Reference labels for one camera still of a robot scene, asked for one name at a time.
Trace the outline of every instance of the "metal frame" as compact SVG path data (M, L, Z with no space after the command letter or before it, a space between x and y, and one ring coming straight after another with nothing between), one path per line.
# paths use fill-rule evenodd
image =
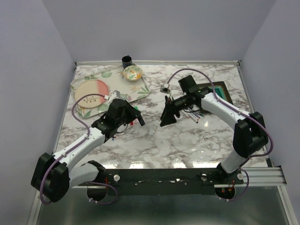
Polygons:
M242 85L243 88L245 90L246 93L246 97L247 100L249 101L249 105L251 108L251 111L254 111L253 105L251 103L251 100L249 98L249 94L248 94L248 90L246 88L246 85L244 83L244 78L243 75L241 73L240 70L240 63L239 61L157 61L157 60L137 60L135 61L136 63L139 64L143 64L143 65L155 65L155 64L159 64L159 65L187 65L187 64L191 64L191 65L201 65L201 64L205 64L205 65L236 65L237 70L239 72L240 78L242 80ZM120 61L100 61L100 62L76 62L75 65L75 72L74 72L74 76L77 70L77 66L78 65L119 65ZM64 115L62 117L61 123L60 123L60 129L58 131L58 134L61 131L62 128L62 124L64 121L64 116L66 113L66 109L68 106L68 101L70 98L70 93L71 90L69 91L68 94L68 98L67 98L67 102L66 102L66 106L65 106L65 111L64 111ZM55 141L55 147L53 149L53 151L56 149L57 145L58 145L58 141L59 141L59 135L57 136L57 139ZM291 202L289 200L286 188L285 188L285 178L283 175L283 172L281 170L280 167L253 167L253 168L244 168L248 174L249 174L249 185L251 187L261 187L261 186L277 186L278 187L278 191L281 197L281 201L283 203L286 215L288 217L288 221L291 225L298 225L296 216L294 214ZM237 185L237 186L245 186L246 182L247 182L247 178L244 175L244 182L245 184L243 185ZM224 185L215 185L216 188L221 188L224 187ZM37 221L38 221L38 215L40 212L40 208L41 208L41 202L39 199L39 192L36 191L34 200L33 200L33 204L31 207L31 211L30 211L30 215L29 215L29 219L27 222L27 225L36 225Z

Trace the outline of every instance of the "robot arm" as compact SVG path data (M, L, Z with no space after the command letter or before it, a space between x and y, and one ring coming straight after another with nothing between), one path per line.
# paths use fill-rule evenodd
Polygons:
M145 125L140 111L125 100L114 99L107 113L91 125L89 135L85 133L65 149L53 155L44 153L38 159L31 185L40 190L46 171L61 156L63 158L52 167L43 186L43 194L52 202L60 200L70 187L93 181L105 170L102 165L95 161L89 161L80 167L74 168L74 166L93 149L113 137L120 126L129 124L135 119L139 120L141 126Z
M234 130L234 151L217 166L219 179L222 180L230 176L231 173L238 170L249 156L268 143L266 133L256 123L241 115L241 113L249 115L265 127L260 113L249 113L227 103L239 112L237 113L224 106L215 98L210 88L200 89L191 75L179 80L179 84L185 95L178 99L165 97L165 109L160 118L160 126L176 123L175 115L179 118L181 110L193 105L213 113L226 122ZM164 88L163 86L161 92L170 93L168 89Z

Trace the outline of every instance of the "tray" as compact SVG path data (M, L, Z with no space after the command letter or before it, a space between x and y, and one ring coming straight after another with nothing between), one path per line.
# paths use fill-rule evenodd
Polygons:
M85 81L91 79L99 79L106 83L110 95L110 99L95 108L84 108L77 105L77 113L82 119L86 119L107 111L109 104L115 98L124 99L133 102L149 95L149 87L143 77L137 82L130 82L123 76L122 65L105 69L89 76L75 79L71 82L71 92L74 99L76 89Z

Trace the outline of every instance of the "bowl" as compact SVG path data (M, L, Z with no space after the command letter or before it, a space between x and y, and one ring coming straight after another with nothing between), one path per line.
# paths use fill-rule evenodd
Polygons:
M136 82L142 77L143 71L138 66L132 65L123 70L123 75L127 80Z

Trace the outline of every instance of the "black wire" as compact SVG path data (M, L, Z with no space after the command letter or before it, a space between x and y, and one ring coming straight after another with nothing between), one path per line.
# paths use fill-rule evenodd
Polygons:
M118 132L118 131L117 131L117 134L122 134L123 132L125 132L125 130L123 130L123 131L121 131L121 132Z
M191 111L187 111L187 110L183 110L183 111L185 111L186 113L195 113L195 112L198 112L198 111L200 111L201 109L198 109L198 110L191 110Z

